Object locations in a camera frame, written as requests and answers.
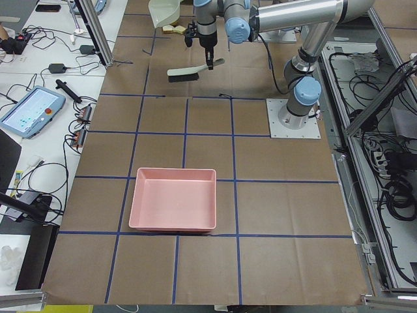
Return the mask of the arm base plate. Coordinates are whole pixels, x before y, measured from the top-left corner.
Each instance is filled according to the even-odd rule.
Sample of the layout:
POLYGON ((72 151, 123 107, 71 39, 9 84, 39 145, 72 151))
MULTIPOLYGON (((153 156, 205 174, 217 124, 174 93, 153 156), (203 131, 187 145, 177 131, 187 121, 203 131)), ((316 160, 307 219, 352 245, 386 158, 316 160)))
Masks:
POLYGON ((266 109, 270 137, 273 139, 320 140, 321 134, 314 107, 303 117, 292 115, 287 99, 267 98, 266 109))

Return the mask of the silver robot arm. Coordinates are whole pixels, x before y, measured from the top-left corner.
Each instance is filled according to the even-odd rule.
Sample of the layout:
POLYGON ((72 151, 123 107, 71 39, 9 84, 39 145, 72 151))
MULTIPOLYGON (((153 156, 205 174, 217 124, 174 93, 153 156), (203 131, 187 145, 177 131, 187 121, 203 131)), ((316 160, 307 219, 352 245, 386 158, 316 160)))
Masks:
POLYGON ((191 46, 197 38, 205 50, 206 64, 212 69, 218 17, 224 19, 227 39, 234 44, 253 41, 264 32, 309 26, 297 55, 285 66, 289 99, 278 113, 284 127, 298 130, 306 125, 321 95, 321 85, 311 74, 328 37, 336 25, 358 18, 372 5, 372 1, 307 0, 256 7, 249 1, 194 1, 196 20, 188 25, 184 41, 191 46))

